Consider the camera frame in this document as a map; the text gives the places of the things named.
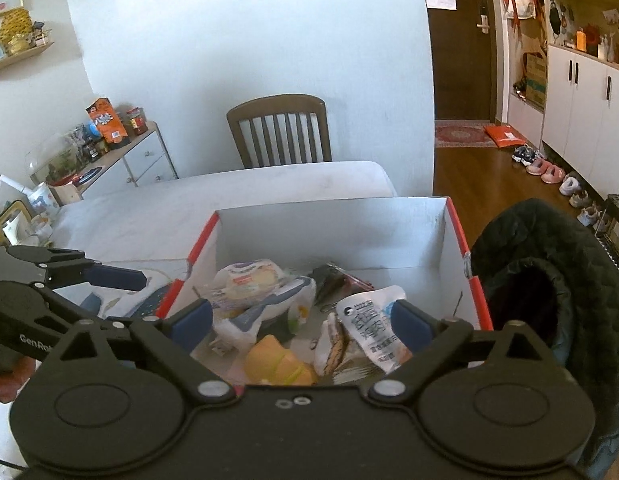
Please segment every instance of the wooden chair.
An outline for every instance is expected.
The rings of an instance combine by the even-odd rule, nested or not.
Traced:
[[[284,117],[285,135],[281,134],[281,117]],[[290,116],[295,116],[295,131],[291,127]],[[319,162],[317,145],[314,136],[313,116],[318,122],[318,135],[324,162],[331,162],[332,150],[329,144],[329,131],[327,129],[327,110],[325,102],[318,97],[304,94],[284,94],[270,97],[262,97],[248,101],[227,113],[227,121],[234,136],[234,142],[243,161],[245,169],[253,168],[252,156],[247,147],[245,135],[241,123],[249,122],[251,131],[251,141],[254,143],[254,152],[258,166],[276,166],[276,159],[273,153],[272,136],[269,124],[273,123],[275,144],[278,152],[278,160],[281,165],[296,164],[296,149],[300,154],[300,161]],[[265,151],[262,150],[259,134],[264,140]],[[310,160],[307,160],[307,146],[309,145]]]

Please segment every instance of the pink slipper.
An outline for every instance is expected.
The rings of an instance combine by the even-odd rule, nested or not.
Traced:
[[[547,168],[547,171],[541,175],[541,179],[545,184],[560,184],[565,178],[565,170],[554,166],[553,164]]]
[[[542,175],[551,166],[552,166],[552,163],[550,161],[539,157],[527,167],[527,173],[532,174],[532,175]]]

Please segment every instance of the doormat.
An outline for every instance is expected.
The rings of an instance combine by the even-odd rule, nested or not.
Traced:
[[[436,121],[436,148],[496,148],[485,133],[487,123],[472,121]]]

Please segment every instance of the door handle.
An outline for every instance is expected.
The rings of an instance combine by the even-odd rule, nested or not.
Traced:
[[[480,23],[477,23],[476,26],[483,31],[483,34],[489,34],[489,21],[486,14],[480,15]]]

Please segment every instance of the quilted jacket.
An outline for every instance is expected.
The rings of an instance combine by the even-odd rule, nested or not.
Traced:
[[[580,465],[602,478],[619,453],[619,273],[592,232],[538,199],[485,228],[471,251],[494,328],[522,319],[592,399]]]

